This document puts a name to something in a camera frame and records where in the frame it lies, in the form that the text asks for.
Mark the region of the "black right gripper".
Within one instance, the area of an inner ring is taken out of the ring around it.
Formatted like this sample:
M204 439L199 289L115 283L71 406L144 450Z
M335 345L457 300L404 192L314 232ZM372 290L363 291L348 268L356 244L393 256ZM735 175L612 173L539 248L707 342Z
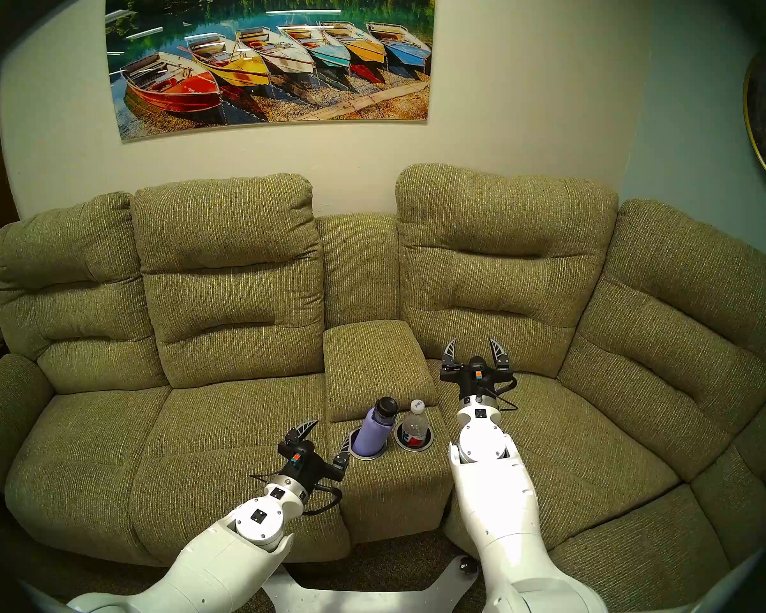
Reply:
M445 346L440 366L440 380L459 386L461 400L471 396L497 399L500 394L513 390L517 386L510 358L504 347L495 338L489 339L494 367L482 357L472 357L463 365L456 361L456 339Z

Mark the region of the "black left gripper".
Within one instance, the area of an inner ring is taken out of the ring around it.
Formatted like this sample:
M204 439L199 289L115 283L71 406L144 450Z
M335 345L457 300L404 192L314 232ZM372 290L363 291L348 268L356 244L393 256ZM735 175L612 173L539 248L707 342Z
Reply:
M303 444L319 421L307 420L291 428L285 435L285 444L278 444L278 453L287 462L279 475L288 477L310 495L320 480L342 481L351 459L353 433L348 433L332 461L325 461L315 452L314 444Z

